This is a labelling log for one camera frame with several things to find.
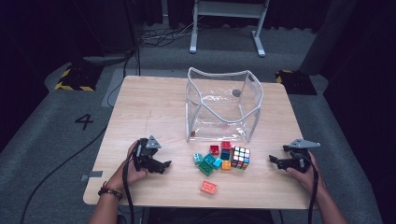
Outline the coral toy brick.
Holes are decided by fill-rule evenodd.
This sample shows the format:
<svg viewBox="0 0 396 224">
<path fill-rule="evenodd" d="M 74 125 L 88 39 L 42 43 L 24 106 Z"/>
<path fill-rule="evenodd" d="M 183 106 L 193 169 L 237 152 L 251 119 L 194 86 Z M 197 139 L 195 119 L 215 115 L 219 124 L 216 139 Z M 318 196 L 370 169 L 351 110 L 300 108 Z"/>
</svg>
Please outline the coral toy brick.
<svg viewBox="0 0 396 224">
<path fill-rule="evenodd" d="M 204 180 L 200 188 L 200 191 L 214 195 L 217 192 L 217 185 L 212 182 Z"/>
</svg>

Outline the white metal stand frame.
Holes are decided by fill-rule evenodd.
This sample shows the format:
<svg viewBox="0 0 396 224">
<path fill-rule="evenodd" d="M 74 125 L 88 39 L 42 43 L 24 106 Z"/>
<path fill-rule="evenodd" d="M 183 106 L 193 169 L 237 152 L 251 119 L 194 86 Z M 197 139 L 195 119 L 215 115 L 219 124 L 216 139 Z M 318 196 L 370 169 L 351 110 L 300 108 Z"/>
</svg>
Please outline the white metal stand frame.
<svg viewBox="0 0 396 224">
<path fill-rule="evenodd" d="M 190 53 L 194 54 L 197 51 L 198 17 L 217 16 L 257 19 L 257 27 L 251 32 L 251 35 L 258 55 L 264 57 L 266 53 L 262 46 L 261 31 L 269 3 L 270 0 L 264 0 L 261 4 L 194 0 Z"/>
</svg>

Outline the clear plastic bag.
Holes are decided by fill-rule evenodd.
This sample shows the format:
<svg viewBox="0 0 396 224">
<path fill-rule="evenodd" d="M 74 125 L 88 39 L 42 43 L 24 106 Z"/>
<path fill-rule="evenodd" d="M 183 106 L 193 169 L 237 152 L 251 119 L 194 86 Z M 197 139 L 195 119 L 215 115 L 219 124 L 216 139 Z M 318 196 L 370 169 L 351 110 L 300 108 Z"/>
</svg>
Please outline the clear plastic bag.
<svg viewBox="0 0 396 224">
<path fill-rule="evenodd" d="M 212 74 L 190 68 L 186 85 L 189 141 L 250 141 L 264 90 L 250 71 Z"/>
</svg>

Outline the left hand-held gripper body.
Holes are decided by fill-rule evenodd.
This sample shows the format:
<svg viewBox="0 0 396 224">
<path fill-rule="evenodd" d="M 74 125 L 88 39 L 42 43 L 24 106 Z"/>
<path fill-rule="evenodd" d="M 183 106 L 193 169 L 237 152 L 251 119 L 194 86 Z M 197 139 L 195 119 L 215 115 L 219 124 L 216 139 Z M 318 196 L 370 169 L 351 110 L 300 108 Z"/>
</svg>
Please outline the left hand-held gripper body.
<svg viewBox="0 0 396 224">
<path fill-rule="evenodd" d="M 151 135 L 149 138 L 140 138 L 137 146 L 133 149 L 134 167 L 136 171 L 146 169 L 150 173 L 159 173 L 161 162 L 154 158 L 149 158 L 149 153 L 153 149 L 160 149 L 161 145 L 156 138 Z"/>
</svg>

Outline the person's right hand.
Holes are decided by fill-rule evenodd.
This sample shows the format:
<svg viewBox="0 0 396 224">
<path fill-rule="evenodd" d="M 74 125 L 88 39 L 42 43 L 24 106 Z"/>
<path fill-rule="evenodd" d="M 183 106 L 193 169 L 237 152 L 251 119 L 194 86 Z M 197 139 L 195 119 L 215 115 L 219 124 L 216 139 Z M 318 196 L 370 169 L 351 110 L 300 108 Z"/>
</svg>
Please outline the person's right hand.
<svg viewBox="0 0 396 224">
<path fill-rule="evenodd" d="M 311 157 L 311 161 L 313 164 L 308 168 L 305 173 L 301 173 L 293 168 L 288 168 L 286 172 L 288 175 L 294 177 L 310 194 L 314 191 L 315 178 L 314 178 L 314 170 L 317 170 L 318 173 L 318 187 L 317 187 L 317 195 L 321 194 L 325 187 L 322 182 L 322 178 L 319 173 L 318 164 L 316 162 L 316 158 L 311 151 L 309 151 L 309 155 Z"/>
</svg>

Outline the person's dark clothing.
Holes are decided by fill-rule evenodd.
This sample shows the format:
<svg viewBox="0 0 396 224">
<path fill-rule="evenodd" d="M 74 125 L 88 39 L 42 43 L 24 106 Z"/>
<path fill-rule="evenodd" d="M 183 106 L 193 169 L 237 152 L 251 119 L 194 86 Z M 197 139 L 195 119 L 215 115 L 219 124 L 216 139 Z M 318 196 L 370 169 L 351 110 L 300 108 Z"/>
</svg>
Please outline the person's dark clothing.
<svg viewBox="0 0 396 224">
<path fill-rule="evenodd" d="M 275 224 L 271 212 L 261 209 L 152 207 L 144 224 Z"/>
</svg>

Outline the grey flat stand base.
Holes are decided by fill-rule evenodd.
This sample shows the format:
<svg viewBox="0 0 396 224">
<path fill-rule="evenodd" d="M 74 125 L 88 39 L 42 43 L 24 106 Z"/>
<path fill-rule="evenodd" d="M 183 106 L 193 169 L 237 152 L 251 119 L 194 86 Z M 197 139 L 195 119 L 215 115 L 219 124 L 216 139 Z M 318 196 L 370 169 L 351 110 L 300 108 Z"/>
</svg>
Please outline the grey flat stand base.
<svg viewBox="0 0 396 224">
<path fill-rule="evenodd" d="M 94 64 L 117 64 L 125 62 L 128 59 L 127 56 L 88 56 L 84 57 L 84 60 L 88 63 Z"/>
</svg>

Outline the dark grey pillar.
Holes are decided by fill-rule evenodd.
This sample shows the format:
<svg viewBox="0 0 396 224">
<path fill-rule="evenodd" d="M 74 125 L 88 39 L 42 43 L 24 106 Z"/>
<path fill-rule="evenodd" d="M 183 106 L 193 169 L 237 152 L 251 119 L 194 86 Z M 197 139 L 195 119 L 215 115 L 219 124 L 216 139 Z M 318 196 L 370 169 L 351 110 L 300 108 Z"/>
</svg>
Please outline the dark grey pillar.
<svg viewBox="0 0 396 224">
<path fill-rule="evenodd" d="M 309 51 L 300 65 L 299 72 L 307 76 L 318 75 L 342 33 L 357 0 L 332 0 Z"/>
</svg>

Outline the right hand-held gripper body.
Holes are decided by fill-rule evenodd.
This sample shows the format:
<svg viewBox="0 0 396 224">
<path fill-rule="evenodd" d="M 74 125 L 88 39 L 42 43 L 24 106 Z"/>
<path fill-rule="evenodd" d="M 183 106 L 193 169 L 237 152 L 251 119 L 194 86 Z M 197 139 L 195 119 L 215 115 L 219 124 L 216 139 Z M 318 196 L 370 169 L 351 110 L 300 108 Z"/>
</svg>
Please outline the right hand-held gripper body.
<svg viewBox="0 0 396 224">
<path fill-rule="evenodd" d="M 320 143 L 296 139 L 289 144 L 289 147 L 291 147 L 291 151 L 289 151 L 291 158 L 286 161 L 287 167 L 291 167 L 299 172 L 306 172 L 311 164 L 308 149 L 320 147 Z"/>
</svg>

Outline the black yellow striped base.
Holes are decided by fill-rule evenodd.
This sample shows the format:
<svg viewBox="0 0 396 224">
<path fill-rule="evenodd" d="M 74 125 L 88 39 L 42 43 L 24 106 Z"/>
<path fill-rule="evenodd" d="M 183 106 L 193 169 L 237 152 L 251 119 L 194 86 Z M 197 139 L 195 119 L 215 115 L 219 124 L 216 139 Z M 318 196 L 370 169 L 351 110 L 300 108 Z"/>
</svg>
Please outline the black yellow striped base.
<svg viewBox="0 0 396 224">
<path fill-rule="evenodd" d="M 96 84 L 103 69 L 103 66 L 85 65 L 83 67 L 75 67 L 74 65 L 69 65 L 61 75 L 54 89 L 66 91 L 95 91 Z"/>
<path fill-rule="evenodd" d="M 317 94 L 310 77 L 299 71 L 279 70 L 276 72 L 276 82 L 285 87 L 287 94 Z"/>
</svg>

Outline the black stand pole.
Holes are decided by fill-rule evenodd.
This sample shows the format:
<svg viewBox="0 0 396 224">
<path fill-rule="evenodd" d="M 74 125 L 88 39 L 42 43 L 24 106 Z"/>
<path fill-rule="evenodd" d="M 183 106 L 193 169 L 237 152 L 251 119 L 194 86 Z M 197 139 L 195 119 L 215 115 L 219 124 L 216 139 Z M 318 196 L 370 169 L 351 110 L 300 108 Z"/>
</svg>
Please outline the black stand pole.
<svg viewBox="0 0 396 224">
<path fill-rule="evenodd" d="M 131 0 L 123 0 L 125 7 L 125 14 L 128 21 L 128 27 L 130 31 L 130 36 L 133 42 L 134 51 L 137 56 L 140 55 L 140 44 L 139 44 L 139 34 L 135 27 L 134 16 L 132 14 L 133 7 L 130 5 Z"/>
</svg>

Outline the person's left hand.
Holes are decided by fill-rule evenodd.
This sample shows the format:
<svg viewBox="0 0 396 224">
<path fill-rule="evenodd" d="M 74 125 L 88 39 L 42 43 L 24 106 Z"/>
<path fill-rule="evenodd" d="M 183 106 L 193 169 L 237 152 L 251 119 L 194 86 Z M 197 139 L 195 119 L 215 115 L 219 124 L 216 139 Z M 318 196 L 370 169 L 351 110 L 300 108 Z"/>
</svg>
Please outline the person's left hand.
<svg viewBox="0 0 396 224">
<path fill-rule="evenodd" d="M 124 170 L 125 161 L 123 161 L 117 171 L 107 180 L 105 187 L 108 189 L 124 190 L 124 183 L 131 186 L 134 182 L 145 178 L 148 172 L 145 169 L 136 171 L 134 161 L 129 159 L 128 168 Z"/>
</svg>

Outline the green toy brick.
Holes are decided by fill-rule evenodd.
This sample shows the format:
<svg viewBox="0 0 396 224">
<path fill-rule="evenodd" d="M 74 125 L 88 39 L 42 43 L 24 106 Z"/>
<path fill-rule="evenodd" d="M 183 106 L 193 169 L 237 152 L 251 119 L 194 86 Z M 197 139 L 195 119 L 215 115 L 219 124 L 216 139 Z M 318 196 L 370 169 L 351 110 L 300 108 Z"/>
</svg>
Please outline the green toy brick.
<svg viewBox="0 0 396 224">
<path fill-rule="evenodd" d="M 199 165 L 198 165 L 198 169 L 206 176 L 210 176 L 214 170 L 214 168 L 212 167 L 212 165 L 206 161 L 202 161 Z"/>
</svg>

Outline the grey tape piece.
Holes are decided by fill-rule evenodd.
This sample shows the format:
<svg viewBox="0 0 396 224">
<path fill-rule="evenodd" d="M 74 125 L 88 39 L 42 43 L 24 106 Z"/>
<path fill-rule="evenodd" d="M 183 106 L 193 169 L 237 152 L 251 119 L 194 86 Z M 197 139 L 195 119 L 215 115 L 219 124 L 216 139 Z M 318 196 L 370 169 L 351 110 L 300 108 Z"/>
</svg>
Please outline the grey tape piece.
<svg viewBox="0 0 396 224">
<path fill-rule="evenodd" d="M 88 181 L 91 177 L 102 177 L 103 171 L 91 171 L 88 174 L 83 174 L 80 181 Z"/>
</svg>

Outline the multicoloured puzzle cube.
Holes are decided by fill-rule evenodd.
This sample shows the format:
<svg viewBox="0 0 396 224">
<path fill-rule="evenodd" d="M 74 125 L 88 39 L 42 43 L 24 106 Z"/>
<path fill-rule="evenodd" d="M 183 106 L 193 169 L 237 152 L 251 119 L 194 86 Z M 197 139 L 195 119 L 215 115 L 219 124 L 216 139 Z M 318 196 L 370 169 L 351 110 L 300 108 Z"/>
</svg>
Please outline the multicoloured puzzle cube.
<svg viewBox="0 0 396 224">
<path fill-rule="evenodd" d="M 231 166 L 246 170 L 250 164 L 250 149 L 245 147 L 234 147 L 231 157 Z"/>
</svg>

